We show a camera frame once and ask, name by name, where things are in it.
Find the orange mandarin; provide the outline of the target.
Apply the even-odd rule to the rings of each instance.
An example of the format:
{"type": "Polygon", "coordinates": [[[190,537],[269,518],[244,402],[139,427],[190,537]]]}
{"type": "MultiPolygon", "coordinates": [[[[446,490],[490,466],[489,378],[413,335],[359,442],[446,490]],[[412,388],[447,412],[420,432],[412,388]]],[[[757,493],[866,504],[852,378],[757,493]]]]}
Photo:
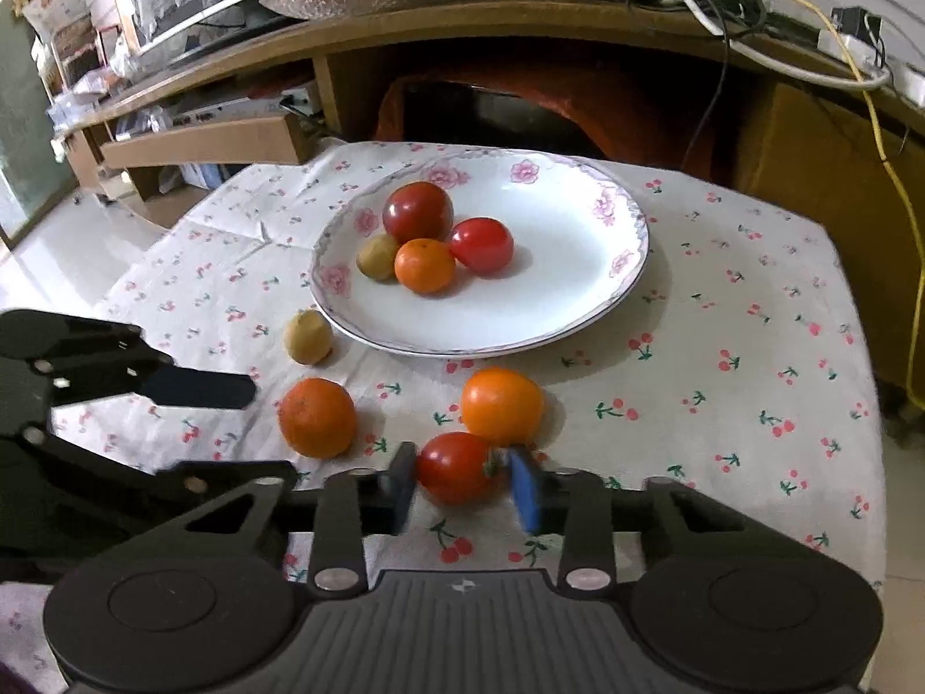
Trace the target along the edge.
{"type": "Polygon", "coordinates": [[[345,455],[359,429],[351,396],[342,385],[323,378],[297,382],[280,400],[277,412],[287,445],[313,459],[345,455]]]}

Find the red tomato with stem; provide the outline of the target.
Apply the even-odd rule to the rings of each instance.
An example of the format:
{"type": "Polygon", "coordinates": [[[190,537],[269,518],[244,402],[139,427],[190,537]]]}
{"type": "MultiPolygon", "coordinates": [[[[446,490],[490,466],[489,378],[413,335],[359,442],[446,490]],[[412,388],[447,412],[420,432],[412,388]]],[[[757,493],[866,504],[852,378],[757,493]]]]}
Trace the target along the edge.
{"type": "Polygon", "coordinates": [[[494,498],[506,484],[502,458],[483,437],[436,435],[417,455],[417,484],[439,506],[471,506],[494,498]]]}

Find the smooth orange fruit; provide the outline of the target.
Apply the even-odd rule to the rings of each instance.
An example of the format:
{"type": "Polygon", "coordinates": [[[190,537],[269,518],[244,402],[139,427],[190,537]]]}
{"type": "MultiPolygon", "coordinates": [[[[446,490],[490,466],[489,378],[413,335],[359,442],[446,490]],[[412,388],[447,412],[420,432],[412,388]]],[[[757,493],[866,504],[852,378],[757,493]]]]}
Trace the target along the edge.
{"type": "Polygon", "coordinates": [[[524,374],[483,368],[462,387],[461,415],[467,431],[497,446],[531,445],[546,412],[546,395],[524,374]]]}

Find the small brown kiwi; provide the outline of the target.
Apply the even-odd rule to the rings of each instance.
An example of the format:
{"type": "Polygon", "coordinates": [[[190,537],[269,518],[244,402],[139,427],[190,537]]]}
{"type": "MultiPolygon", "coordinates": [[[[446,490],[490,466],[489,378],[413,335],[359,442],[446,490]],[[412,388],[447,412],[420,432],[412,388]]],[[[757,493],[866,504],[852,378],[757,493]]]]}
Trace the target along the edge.
{"type": "Polygon", "coordinates": [[[392,235],[375,235],[357,252],[357,268],[368,279],[389,282],[395,276],[395,257],[399,249],[400,243],[392,235]]]}

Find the large red tomato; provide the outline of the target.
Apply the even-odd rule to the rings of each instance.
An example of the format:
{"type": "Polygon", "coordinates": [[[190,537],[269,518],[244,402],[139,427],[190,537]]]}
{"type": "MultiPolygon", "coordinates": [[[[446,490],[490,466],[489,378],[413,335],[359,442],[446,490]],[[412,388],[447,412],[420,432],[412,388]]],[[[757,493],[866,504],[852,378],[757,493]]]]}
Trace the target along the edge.
{"type": "Polygon", "coordinates": [[[515,255],[515,240],[497,219],[469,218],[453,227],[450,252],[468,270],[486,276],[508,267],[515,255]]]}

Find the cherry print tablecloth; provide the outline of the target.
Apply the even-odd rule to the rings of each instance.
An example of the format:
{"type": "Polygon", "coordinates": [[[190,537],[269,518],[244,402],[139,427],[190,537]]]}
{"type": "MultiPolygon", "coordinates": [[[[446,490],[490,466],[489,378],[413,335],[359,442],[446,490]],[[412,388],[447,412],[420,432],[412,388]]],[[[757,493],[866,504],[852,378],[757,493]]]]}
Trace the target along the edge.
{"type": "Polygon", "coordinates": [[[61,439],[149,475],[181,460],[288,460],[58,578],[2,573],[2,685],[62,692],[853,692],[874,656],[886,562],[876,390],[839,257],[793,213],[655,169],[588,161],[649,230],[646,268],[610,312],[489,359],[386,353],[337,331],[310,288],[313,246],[367,185],[460,147],[334,144],[256,165],[191,210],[93,320],[141,327],[195,370],[249,374],[240,411],[124,395],[53,409],[61,439]],[[288,321],[319,310],[317,365],[288,321]],[[312,534],[288,496],[384,470],[405,442],[469,433],[472,374],[535,381],[531,445],[494,445],[506,484],[439,506],[416,484],[398,536],[364,539],[368,591],[313,597],[312,534]],[[298,455],[278,407],[306,378],[342,385],[345,455],[298,455]],[[613,597],[564,597],[563,537],[522,528],[508,455],[647,490],[613,534],[613,597]]]}

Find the small mandarin in plate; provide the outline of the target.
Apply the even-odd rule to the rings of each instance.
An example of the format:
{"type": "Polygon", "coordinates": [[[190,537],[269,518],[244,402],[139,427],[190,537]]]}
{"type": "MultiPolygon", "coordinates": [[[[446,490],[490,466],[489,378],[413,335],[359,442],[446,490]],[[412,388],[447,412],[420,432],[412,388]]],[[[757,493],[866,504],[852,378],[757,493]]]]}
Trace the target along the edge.
{"type": "Polygon", "coordinates": [[[443,241],[416,238],[406,241],[397,251],[394,271],[395,278],[405,289],[430,296],[452,285],[456,260],[443,241]]]}

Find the white floral plate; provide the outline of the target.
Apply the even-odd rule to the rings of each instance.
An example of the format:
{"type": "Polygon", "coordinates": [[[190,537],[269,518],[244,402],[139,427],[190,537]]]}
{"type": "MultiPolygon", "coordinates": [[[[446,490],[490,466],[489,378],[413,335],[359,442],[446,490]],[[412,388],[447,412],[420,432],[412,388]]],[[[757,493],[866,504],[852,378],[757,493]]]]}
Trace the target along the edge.
{"type": "Polygon", "coordinates": [[[614,309],[649,256],[635,199],[601,166],[563,155],[461,147],[411,163],[348,201],[313,246],[310,288],[337,331],[386,353],[489,359],[574,334],[614,309]],[[461,270],[438,296],[376,282],[356,263],[362,219],[381,215],[405,183],[442,186],[458,219],[487,216],[508,227],[508,267],[480,278],[461,270]]]}

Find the dark red tomato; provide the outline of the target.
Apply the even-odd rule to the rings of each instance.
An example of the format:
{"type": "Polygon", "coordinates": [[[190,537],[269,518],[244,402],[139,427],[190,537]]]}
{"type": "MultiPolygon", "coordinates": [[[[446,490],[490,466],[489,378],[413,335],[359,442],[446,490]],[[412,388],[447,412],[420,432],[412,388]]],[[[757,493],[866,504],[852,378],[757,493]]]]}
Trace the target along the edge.
{"type": "Polygon", "coordinates": [[[443,240],[452,229],[453,215],[452,199],[440,186],[414,182],[390,194],[383,226],[400,245],[416,238],[443,240]]]}

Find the red cloth under stand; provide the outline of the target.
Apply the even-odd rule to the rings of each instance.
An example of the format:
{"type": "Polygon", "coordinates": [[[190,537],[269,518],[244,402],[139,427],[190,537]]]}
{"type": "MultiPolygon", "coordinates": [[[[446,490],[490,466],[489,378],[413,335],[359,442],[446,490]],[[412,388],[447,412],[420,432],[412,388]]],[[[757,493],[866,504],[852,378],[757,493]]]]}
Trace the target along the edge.
{"type": "Polygon", "coordinates": [[[443,71],[395,80],[378,141],[520,147],[709,177],[710,102],[586,69],[443,71]]]}

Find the wooden tv stand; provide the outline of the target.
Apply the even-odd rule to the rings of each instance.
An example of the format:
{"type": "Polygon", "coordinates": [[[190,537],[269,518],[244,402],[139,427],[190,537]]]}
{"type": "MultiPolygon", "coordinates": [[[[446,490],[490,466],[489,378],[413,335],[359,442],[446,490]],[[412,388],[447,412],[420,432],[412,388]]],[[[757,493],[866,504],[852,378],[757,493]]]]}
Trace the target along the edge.
{"type": "Polygon", "coordinates": [[[155,73],[105,102],[62,144],[83,185],[130,172],[143,193],[176,161],[301,161],[309,135],[285,117],[218,121],[165,139],[116,141],[117,119],[194,91],[315,82],[335,136],[376,139],[395,80],[443,71],[586,69],[652,94],[707,99],[710,176],[822,223],[842,252],[876,374],[923,387],[923,116],[881,88],[867,95],[808,82],[842,66],[770,36],[712,41],[693,17],[622,3],[471,0],[326,24],[298,24],[155,73]],[[749,63],[759,50],[784,77],[749,63]]]}

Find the white power strip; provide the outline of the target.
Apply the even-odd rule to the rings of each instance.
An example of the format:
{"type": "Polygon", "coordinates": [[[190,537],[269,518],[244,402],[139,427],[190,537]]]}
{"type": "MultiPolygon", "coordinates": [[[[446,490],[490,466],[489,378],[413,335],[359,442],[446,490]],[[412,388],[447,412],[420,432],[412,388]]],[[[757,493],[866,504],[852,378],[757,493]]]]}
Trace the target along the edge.
{"type": "Polygon", "coordinates": [[[925,102],[925,77],[922,69],[909,66],[900,58],[889,57],[885,49],[872,47],[854,36],[842,35],[842,42],[865,77],[874,79],[880,73],[885,73],[887,88],[896,91],[908,104],[922,108],[925,102]]]}

